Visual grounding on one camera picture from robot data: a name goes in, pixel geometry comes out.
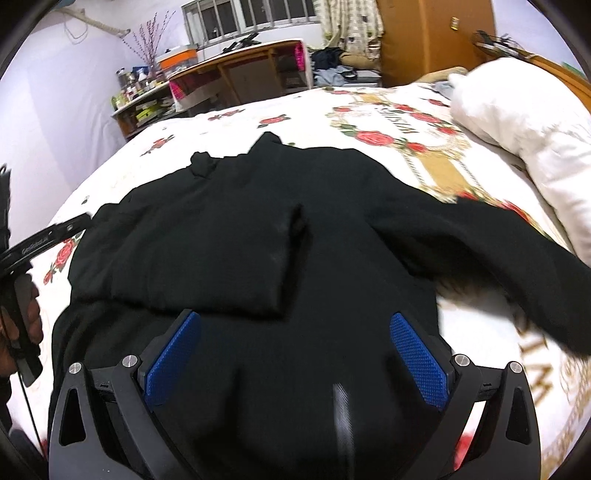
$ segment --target pile of clothes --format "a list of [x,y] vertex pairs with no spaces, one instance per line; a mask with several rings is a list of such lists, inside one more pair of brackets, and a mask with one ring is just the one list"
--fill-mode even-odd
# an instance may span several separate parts
[[361,55],[345,52],[339,47],[327,47],[310,55],[314,69],[314,84],[318,87],[342,87],[348,83],[378,84],[379,65]]

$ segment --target white wall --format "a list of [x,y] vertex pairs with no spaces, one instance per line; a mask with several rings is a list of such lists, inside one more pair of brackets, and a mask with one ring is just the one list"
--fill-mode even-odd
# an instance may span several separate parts
[[[174,16],[160,52],[187,44],[181,10],[189,0],[77,0],[88,17],[112,27],[137,30],[167,10]],[[79,20],[52,12],[27,38],[0,80],[0,164],[12,169],[11,243],[47,226],[61,204],[125,141],[111,118],[110,98],[119,89],[115,72],[143,62],[118,38]],[[319,45],[319,25],[298,25],[261,33],[261,41],[304,38]],[[133,44],[132,35],[126,40]],[[217,55],[231,41],[209,47]]]
[[579,62],[549,20],[527,0],[492,0],[496,33],[509,34],[524,49],[581,70]]

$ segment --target black sleeve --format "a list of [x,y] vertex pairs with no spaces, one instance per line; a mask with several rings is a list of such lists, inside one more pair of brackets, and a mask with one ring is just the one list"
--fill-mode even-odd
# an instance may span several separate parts
[[442,203],[381,181],[369,221],[417,275],[492,276],[528,317],[575,353],[591,355],[591,269],[519,214],[475,200]]
[[74,252],[72,299],[163,312],[280,314],[303,228],[300,206],[261,192],[194,197],[101,207]]

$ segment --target blue gripper pad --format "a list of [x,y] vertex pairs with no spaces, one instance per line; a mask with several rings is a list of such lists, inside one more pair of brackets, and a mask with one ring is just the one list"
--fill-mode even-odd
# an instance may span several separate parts
[[144,401],[152,410],[163,405],[201,338],[201,317],[191,312],[145,376]]
[[393,315],[390,320],[390,339],[413,376],[425,403],[443,410],[449,396],[447,377],[400,313]]

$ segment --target metal screw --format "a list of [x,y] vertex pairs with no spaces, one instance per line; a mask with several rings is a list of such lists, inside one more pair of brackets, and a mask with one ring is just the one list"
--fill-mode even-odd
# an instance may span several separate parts
[[82,364],[80,362],[76,362],[75,364],[71,364],[70,368],[68,369],[68,371],[72,374],[75,375],[76,373],[78,373],[80,370],[82,370]]
[[138,358],[135,355],[128,355],[123,359],[123,366],[130,368],[138,362]]
[[454,360],[458,365],[460,365],[460,367],[467,367],[470,365],[470,359],[466,355],[456,355]]
[[511,367],[511,369],[516,373],[516,374],[520,374],[523,371],[523,367],[521,366],[521,364],[517,363],[517,362],[511,362],[509,364],[509,367]]

